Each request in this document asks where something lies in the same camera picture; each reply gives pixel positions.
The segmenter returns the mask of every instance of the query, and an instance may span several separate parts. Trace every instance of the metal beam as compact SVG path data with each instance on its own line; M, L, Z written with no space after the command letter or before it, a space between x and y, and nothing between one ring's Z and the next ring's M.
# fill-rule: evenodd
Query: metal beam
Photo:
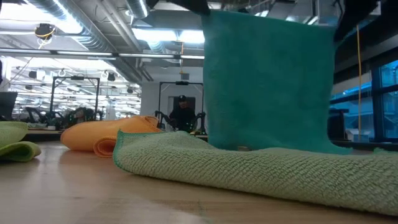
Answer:
M44 58L83 58L89 60L115 60L116 58L157 58L157 59L184 59L204 60L201 55L175 54L144 54L144 53L112 53L112 52L81 52L66 50L36 50L36 49L9 49L0 48L0 54L11 57L44 57Z

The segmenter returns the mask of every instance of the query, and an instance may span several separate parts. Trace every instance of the computer monitor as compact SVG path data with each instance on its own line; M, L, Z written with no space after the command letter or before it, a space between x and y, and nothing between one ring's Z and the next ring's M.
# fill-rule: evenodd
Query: computer monitor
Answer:
M0 116L12 119L12 110L17 96L17 92L0 92Z

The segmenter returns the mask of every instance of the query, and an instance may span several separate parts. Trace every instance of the microfiber towel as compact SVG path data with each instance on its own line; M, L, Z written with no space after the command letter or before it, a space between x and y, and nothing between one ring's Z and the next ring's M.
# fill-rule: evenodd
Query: microfiber towel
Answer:
M157 118L133 116L115 121L91 121L74 125L61 135L61 143L71 150L94 151L100 157L112 157L119 130L127 133L151 133L156 128Z
M19 142L27 134L27 124L23 122L0 122L0 160L27 162L40 155L38 145L32 142Z
M326 133L333 28L225 11L202 25L210 144L351 153Z
M115 164L133 174L398 215L398 154L217 149L184 132L120 132Z

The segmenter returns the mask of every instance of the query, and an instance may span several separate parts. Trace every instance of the light green towel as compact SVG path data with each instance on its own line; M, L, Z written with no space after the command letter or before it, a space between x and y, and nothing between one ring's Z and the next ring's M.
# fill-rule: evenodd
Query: light green towel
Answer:
M19 142L26 134L26 123L0 122L0 160L27 162L40 155L38 145L32 142Z
M216 149L184 132L120 132L115 164L134 174L398 215L398 155Z

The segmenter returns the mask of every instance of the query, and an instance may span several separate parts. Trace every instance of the cap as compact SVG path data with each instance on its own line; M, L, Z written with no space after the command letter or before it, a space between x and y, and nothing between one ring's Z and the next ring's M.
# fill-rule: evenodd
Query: cap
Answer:
M184 95L181 95L178 97L178 102L185 102L187 100L187 97Z

